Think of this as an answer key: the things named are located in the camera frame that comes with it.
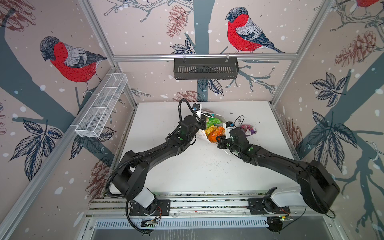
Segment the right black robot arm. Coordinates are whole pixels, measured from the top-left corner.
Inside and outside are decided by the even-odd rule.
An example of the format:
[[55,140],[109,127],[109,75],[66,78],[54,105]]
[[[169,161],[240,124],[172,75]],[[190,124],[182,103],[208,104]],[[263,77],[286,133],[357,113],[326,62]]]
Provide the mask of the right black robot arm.
[[239,128],[230,130],[230,137],[216,137],[219,149],[228,149],[243,162],[270,169],[300,185],[301,196],[312,210],[327,214],[340,193],[340,188],[326,168],[317,161],[295,161],[274,154],[261,146],[250,144]]

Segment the yellow snack packet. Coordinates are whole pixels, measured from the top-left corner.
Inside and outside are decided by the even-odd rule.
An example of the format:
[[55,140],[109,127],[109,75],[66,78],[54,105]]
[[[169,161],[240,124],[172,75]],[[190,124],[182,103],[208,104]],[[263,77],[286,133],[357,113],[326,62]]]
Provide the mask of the yellow snack packet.
[[216,129],[217,129],[217,127],[214,126],[214,125],[210,126],[209,128],[206,128],[206,129],[205,129],[206,137],[208,137],[209,134],[211,134],[212,132],[214,132]]

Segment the orange snack packet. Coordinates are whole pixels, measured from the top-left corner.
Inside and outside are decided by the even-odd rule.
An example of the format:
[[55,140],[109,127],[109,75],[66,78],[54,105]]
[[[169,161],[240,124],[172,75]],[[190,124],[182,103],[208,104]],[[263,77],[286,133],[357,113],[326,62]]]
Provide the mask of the orange snack packet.
[[212,132],[211,134],[209,134],[209,136],[207,137],[207,139],[211,142],[211,143],[216,143],[216,137],[218,136],[225,136],[225,128],[223,127],[217,127],[217,129]]

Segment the green chips bag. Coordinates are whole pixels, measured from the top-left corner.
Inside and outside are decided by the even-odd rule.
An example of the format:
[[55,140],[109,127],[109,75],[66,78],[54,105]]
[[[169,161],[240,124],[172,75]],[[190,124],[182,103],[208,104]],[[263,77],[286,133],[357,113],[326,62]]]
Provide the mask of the green chips bag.
[[216,126],[216,125],[220,125],[222,124],[223,122],[218,119],[218,118],[210,118],[210,117],[207,117],[206,118],[206,128],[210,128],[211,126]]

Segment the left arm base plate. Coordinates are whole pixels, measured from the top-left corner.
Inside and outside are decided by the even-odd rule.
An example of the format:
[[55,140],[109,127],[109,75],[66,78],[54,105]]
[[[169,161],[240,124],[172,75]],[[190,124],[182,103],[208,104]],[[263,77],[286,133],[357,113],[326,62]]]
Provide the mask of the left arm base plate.
[[170,208],[170,200],[155,199],[147,208],[144,208],[137,202],[132,202],[129,215],[134,217],[168,216]]

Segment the purple candy packet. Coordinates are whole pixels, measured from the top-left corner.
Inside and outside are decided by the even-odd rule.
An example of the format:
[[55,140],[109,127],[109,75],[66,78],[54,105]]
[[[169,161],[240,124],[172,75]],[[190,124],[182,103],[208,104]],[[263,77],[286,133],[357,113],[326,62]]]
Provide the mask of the purple candy packet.
[[254,134],[257,133],[257,130],[256,128],[254,128],[252,125],[249,125],[249,124],[244,124],[244,125],[241,125],[241,130],[245,133],[245,135],[248,137],[248,136],[252,136]]

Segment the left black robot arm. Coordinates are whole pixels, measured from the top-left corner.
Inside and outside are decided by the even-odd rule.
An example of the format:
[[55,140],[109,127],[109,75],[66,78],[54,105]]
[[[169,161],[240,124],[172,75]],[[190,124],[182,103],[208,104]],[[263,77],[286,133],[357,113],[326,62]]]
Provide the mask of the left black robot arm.
[[194,144],[198,131],[205,127],[205,120],[189,115],[179,122],[159,146],[139,153],[126,152],[106,181],[107,196],[125,198],[143,208],[153,206],[156,196],[145,188],[148,172],[163,161],[185,152]]

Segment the white printed paper bag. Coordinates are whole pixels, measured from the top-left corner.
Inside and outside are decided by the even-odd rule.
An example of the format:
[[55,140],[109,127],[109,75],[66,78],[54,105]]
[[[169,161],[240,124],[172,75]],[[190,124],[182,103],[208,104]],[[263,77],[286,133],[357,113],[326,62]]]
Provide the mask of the white printed paper bag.
[[225,118],[208,109],[197,111],[203,126],[198,130],[197,138],[205,142],[216,144],[217,147],[227,154],[230,152],[232,137],[230,131],[235,127],[233,122],[226,122]]

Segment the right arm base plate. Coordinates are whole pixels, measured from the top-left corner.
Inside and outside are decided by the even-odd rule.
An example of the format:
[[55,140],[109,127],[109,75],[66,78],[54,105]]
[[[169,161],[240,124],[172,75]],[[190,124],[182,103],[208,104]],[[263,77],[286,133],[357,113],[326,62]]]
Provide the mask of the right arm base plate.
[[269,199],[248,199],[247,209],[251,215],[290,215],[291,211],[288,207],[278,207]]

